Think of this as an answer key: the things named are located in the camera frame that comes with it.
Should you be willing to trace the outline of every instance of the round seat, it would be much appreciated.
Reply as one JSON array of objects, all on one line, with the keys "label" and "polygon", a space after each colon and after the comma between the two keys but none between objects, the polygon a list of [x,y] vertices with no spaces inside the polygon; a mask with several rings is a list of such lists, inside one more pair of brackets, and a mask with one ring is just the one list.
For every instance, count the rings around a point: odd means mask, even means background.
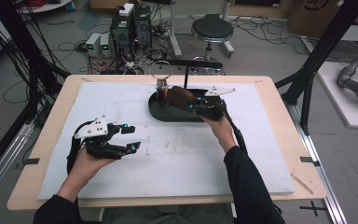
[{"label": "round seat", "polygon": [[223,43],[232,37],[234,28],[228,21],[218,17],[205,17],[193,22],[191,33],[206,42]]}]

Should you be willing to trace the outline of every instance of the person's left hand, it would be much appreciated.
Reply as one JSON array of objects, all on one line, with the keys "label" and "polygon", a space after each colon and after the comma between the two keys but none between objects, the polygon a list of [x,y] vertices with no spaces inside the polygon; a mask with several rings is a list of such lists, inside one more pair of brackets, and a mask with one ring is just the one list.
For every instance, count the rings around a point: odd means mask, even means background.
[{"label": "person's left hand", "polygon": [[95,159],[85,147],[82,147],[77,155],[71,173],[62,183],[57,195],[71,201],[75,201],[77,194],[89,183],[98,171],[105,165],[113,162],[113,159]]}]

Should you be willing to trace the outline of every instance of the white board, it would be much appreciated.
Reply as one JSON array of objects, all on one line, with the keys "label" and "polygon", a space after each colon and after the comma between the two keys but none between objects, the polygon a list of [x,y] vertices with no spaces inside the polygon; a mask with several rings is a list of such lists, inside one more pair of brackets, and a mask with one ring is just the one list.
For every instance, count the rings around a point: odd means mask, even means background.
[{"label": "white board", "polygon": [[[347,63],[324,63],[319,69],[319,78],[346,125],[358,128],[358,97],[353,91],[337,85],[338,74],[347,65]],[[351,79],[358,82],[358,67]]]},{"label": "white board", "polygon": [[[189,86],[209,89],[211,85]],[[241,129],[250,156],[270,193],[292,193],[294,186],[253,84],[221,84],[235,88],[222,95]],[[162,122],[148,111],[154,83],[84,83],[48,163],[38,199],[55,194],[66,178],[66,157],[75,129],[106,115],[114,124],[128,123],[135,133],[116,134],[110,144],[141,141],[136,154],[104,167],[79,198],[142,198],[230,195],[224,151],[206,123]]]}]

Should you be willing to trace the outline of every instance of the power strip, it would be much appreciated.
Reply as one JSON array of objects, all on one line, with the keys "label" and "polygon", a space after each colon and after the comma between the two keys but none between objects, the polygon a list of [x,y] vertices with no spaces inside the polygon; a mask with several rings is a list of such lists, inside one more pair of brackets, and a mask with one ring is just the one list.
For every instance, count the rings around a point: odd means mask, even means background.
[{"label": "power strip", "polygon": [[126,3],[126,4],[124,4],[124,10],[122,9],[122,10],[120,10],[119,12],[118,12],[118,15],[120,15],[120,16],[126,16],[126,17],[128,17],[128,16],[130,16],[130,14],[132,13],[132,11],[133,11],[133,4],[131,4],[131,3]]}]

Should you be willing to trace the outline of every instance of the black sleeve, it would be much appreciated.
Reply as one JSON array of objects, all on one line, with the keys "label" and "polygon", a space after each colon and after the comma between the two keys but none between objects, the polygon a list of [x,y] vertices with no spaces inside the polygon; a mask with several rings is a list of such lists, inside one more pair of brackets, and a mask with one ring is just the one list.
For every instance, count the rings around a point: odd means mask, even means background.
[{"label": "black sleeve", "polygon": [[225,164],[237,221],[249,224],[283,223],[252,160],[239,147],[233,147],[225,156]]},{"label": "black sleeve", "polygon": [[81,223],[77,200],[72,203],[58,195],[52,196],[34,214],[34,224]]}]

